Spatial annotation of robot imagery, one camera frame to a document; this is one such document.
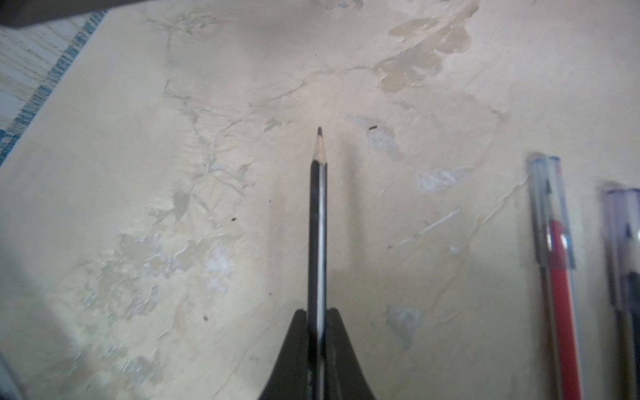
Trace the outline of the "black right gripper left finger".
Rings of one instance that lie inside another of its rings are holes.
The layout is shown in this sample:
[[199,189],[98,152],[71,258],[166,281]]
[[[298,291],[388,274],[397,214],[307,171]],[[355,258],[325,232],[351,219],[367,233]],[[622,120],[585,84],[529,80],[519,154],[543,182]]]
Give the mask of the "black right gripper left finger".
[[303,400],[307,398],[307,313],[296,310],[276,359],[273,371],[258,399]]

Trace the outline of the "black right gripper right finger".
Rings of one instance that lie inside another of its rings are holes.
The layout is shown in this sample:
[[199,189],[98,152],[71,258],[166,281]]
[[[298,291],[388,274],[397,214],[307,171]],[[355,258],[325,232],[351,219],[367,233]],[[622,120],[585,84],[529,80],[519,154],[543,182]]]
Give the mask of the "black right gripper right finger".
[[326,399],[375,400],[340,312],[330,308],[326,317]]

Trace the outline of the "black striped pencil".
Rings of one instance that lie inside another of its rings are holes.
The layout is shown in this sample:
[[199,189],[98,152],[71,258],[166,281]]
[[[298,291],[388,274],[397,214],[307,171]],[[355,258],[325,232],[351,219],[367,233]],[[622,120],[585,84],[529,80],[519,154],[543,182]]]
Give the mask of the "black striped pencil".
[[327,159],[318,129],[310,168],[308,244],[308,398],[323,399],[327,309]]
[[621,323],[626,352],[625,395],[639,398],[639,190],[615,188],[604,194],[610,299]]

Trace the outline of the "red striped pencil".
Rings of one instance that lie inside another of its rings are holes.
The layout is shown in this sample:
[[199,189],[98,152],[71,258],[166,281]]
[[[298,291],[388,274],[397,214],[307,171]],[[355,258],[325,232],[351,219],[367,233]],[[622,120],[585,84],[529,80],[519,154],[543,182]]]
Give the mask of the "red striped pencil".
[[534,243],[548,297],[556,398],[583,399],[578,315],[573,287],[575,258],[561,159],[539,155],[528,164]]

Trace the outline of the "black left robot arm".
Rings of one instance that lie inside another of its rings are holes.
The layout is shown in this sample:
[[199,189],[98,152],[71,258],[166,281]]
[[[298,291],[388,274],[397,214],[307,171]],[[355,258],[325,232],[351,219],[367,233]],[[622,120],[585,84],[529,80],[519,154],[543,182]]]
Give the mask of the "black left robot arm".
[[1,26],[23,28],[140,2],[141,0],[1,0]]

